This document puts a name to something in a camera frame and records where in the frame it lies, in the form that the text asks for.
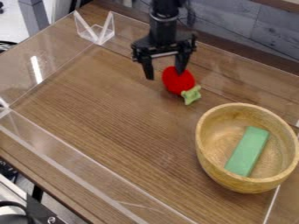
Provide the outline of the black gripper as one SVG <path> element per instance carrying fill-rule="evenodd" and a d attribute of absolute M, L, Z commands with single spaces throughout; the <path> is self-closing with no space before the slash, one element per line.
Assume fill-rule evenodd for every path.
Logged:
<path fill-rule="evenodd" d="M 182 74 L 188 65 L 192 52 L 196 50 L 196 35 L 192 32 L 179 31 L 172 40 L 159 42 L 148 34 L 132 45 L 132 60 L 143 65 L 144 76 L 148 80 L 155 79 L 152 59 L 175 55 L 176 73 Z"/>

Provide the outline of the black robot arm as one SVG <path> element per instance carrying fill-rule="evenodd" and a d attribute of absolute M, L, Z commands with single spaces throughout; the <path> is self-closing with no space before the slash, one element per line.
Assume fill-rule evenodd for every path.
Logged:
<path fill-rule="evenodd" d="M 183 74 L 196 50 L 196 35 L 178 29 L 179 9 L 187 0 L 152 0 L 148 34 L 131 44 L 132 61 L 142 64 L 144 76 L 155 78 L 152 60 L 175 56 L 175 71 Z"/>

